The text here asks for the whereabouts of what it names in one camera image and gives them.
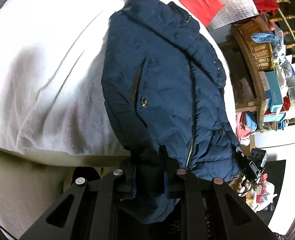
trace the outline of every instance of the navy blue jacket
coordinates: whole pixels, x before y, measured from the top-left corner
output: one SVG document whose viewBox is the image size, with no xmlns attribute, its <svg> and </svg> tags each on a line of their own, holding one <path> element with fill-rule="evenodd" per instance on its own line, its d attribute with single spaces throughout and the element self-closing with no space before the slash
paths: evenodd
<svg viewBox="0 0 295 240">
<path fill-rule="evenodd" d="M 128 0 L 110 18 L 105 106 L 116 136 L 132 154 L 165 145 L 198 178 L 227 181 L 239 167 L 238 141 L 225 112 L 226 75 L 199 30 L 173 2 Z"/>
</svg>

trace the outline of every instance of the wooden shelf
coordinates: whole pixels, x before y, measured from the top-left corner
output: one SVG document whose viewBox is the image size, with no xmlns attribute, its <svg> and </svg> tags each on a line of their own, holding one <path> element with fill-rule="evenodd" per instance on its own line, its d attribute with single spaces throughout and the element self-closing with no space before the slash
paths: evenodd
<svg viewBox="0 0 295 240">
<path fill-rule="evenodd" d="M 257 126 L 259 130 L 262 130 L 264 110 L 266 106 L 266 97 L 265 97 L 263 84 L 260 78 L 260 74 L 247 44 L 245 43 L 241 33 L 239 32 L 238 28 L 235 25 L 232 25 L 231 32 L 237 44 L 240 46 L 241 52 L 246 61 L 247 68 L 249 69 L 249 72 L 250 72 L 250 78 L 253 81 L 255 94 L 257 95 L 257 97 L 251 102 L 247 102 L 244 104 L 237 104 L 235 106 L 236 112 L 237 113 L 245 112 L 245 111 L 257 112 Z"/>
</svg>

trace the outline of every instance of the black metal frame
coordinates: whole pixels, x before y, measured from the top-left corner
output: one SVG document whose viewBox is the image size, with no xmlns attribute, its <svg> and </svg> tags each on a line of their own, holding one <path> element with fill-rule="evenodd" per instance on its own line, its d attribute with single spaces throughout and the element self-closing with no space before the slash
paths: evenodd
<svg viewBox="0 0 295 240">
<path fill-rule="evenodd" d="M 181 199 L 181 239 L 276 239 L 264 222 L 222 179 L 198 179 L 180 169 L 178 161 L 163 155 L 168 178 L 168 198 Z M 131 160 L 123 174 L 73 184 L 23 234 L 20 240 L 117 240 L 118 211 L 122 200 L 132 197 Z"/>
</svg>

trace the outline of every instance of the white wall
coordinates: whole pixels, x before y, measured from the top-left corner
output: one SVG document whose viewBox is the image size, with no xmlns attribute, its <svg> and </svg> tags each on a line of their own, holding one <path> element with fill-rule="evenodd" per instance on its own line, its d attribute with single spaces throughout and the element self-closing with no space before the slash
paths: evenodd
<svg viewBox="0 0 295 240">
<path fill-rule="evenodd" d="M 231 25 L 230 24 L 224 25 L 223 27 L 212 30 L 209 33 L 211 34 L 211 36 L 213 37 L 215 42 L 217 44 L 220 44 L 220 43 L 226 41 L 226 37 L 228 35 L 231 35 Z"/>
<path fill-rule="evenodd" d="M 286 160 L 284 181 L 269 228 L 285 235 L 295 219 L 295 144 L 266 148 L 269 158 Z"/>
<path fill-rule="evenodd" d="M 278 131 L 268 131 L 255 134 L 256 148 L 275 147 L 295 143 L 295 125 Z"/>
</svg>

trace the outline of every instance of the metal snap button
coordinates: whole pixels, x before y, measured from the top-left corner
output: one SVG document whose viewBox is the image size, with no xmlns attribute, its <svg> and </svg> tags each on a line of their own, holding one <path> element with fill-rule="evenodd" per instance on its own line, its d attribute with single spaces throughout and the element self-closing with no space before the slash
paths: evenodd
<svg viewBox="0 0 295 240">
<path fill-rule="evenodd" d="M 115 176 L 120 176 L 120 175 L 123 174 L 123 170 L 120 170 L 120 169 L 114 170 L 114 171 L 113 171 L 113 174 L 114 174 Z"/>
<path fill-rule="evenodd" d="M 141 98 L 141 105 L 146 107 L 148 105 L 148 100 L 146 98 Z"/>
<path fill-rule="evenodd" d="M 215 178 L 213 181 L 215 184 L 218 184 L 218 185 L 221 185 L 224 182 L 221 178 Z"/>
<path fill-rule="evenodd" d="M 82 185 L 82 184 L 84 184 L 85 181 L 86 181 L 85 178 L 79 177 L 75 180 L 75 183 L 77 185 Z"/>
<path fill-rule="evenodd" d="M 177 169 L 176 173 L 179 175 L 185 175 L 186 174 L 186 170 L 185 169 Z"/>
</svg>

